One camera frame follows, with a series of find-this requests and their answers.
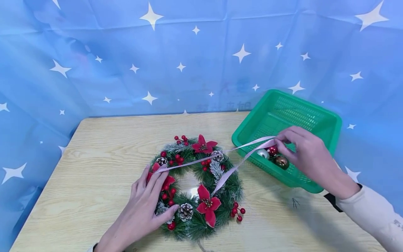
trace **christmas wreath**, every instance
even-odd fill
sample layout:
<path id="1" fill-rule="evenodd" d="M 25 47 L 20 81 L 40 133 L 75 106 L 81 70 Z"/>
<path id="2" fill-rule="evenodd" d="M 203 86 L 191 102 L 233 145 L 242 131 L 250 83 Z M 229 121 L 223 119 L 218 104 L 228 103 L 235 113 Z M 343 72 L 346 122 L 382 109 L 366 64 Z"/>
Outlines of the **christmas wreath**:
<path id="1" fill-rule="evenodd" d="M 241 222 L 245 209 L 239 208 L 238 204 L 243 197 L 243 190 L 237 172 L 232 173 L 225 184 L 211 195 L 220 178 L 233 167 L 223 149 L 217 146 L 217 142 L 206 142 L 202 135 L 198 139 L 188 139 L 184 135 L 181 139 L 178 136 L 174 139 L 176 143 L 164 146 L 153 159 L 147 181 L 163 165 L 175 167 L 211 158 L 169 170 L 155 214 L 162 214 L 174 204 L 178 204 L 179 209 L 170 221 L 161 226 L 163 232 L 168 236 L 173 235 L 177 240 L 199 241 L 228 224 L 231 218 L 236 217 Z M 198 195 L 179 190 L 178 180 L 188 171 L 194 172 L 200 182 Z"/>

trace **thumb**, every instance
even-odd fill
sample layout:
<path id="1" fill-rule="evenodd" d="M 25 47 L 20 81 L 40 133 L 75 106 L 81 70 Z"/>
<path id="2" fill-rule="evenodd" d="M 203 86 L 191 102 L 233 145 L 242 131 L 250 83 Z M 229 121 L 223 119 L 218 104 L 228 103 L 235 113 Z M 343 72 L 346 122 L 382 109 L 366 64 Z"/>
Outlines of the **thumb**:
<path id="1" fill-rule="evenodd" d="M 297 161 L 297 155 L 292 150 L 288 149 L 284 143 L 278 139 L 275 139 L 278 151 L 283 154 L 291 163 L 295 164 Z"/>
<path id="2" fill-rule="evenodd" d="M 174 214 L 176 213 L 176 211 L 178 210 L 179 205 L 173 205 L 172 207 L 168 208 L 167 211 L 165 211 L 163 214 L 158 215 L 156 217 L 156 224 L 158 226 L 166 223 L 167 221 L 172 219 L 172 216 L 174 216 Z"/>

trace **silver ornament ball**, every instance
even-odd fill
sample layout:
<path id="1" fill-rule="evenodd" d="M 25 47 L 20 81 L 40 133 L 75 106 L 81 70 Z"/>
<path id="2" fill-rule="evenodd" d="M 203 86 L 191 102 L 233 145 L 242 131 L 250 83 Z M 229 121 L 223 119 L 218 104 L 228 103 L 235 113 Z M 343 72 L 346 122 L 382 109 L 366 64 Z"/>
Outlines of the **silver ornament ball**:
<path id="1" fill-rule="evenodd" d="M 269 157 L 269 153 L 265 149 L 259 149 L 259 150 L 257 150 L 257 153 L 259 156 L 262 156 L 266 159 Z"/>

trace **hand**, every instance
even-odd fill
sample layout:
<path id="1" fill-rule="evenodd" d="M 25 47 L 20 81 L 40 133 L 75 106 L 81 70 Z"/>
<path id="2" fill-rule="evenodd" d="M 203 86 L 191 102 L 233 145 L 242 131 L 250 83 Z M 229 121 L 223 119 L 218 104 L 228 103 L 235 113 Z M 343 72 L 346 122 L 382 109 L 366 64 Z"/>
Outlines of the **hand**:
<path id="1" fill-rule="evenodd" d="M 292 126 L 276 136 L 278 151 L 308 178 L 312 179 L 336 198 L 347 199 L 360 187 L 339 169 L 323 141 L 307 130 Z M 295 144 L 296 152 L 284 143 Z"/>
<path id="2" fill-rule="evenodd" d="M 122 252 L 133 242 L 169 221 L 178 210 L 179 205 L 174 205 L 159 216 L 154 214 L 168 172 L 154 173 L 147 184 L 149 170 L 148 165 L 140 179 L 132 184 L 129 202 L 102 236 L 94 252 Z"/>

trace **table surface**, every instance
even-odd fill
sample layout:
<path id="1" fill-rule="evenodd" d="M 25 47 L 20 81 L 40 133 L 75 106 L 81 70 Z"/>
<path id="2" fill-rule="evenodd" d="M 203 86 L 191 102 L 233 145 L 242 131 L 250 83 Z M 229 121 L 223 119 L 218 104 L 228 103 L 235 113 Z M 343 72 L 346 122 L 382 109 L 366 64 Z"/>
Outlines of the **table surface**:
<path id="1" fill-rule="evenodd" d="M 231 135 L 248 112 L 85 119 L 33 208 L 10 252 L 80 252 L 96 243 L 126 205 L 131 184 L 175 135 L 202 134 L 233 148 Z M 237 153 L 229 154 L 233 163 Z M 246 162 L 239 171 L 246 209 L 242 223 L 231 221 L 202 241 L 223 251 L 384 251 L 321 194 L 288 188 Z M 181 188 L 197 186 L 192 174 Z M 292 198 L 299 202 L 293 208 Z M 165 238 L 159 231 L 128 249 L 200 252 L 191 242 Z"/>

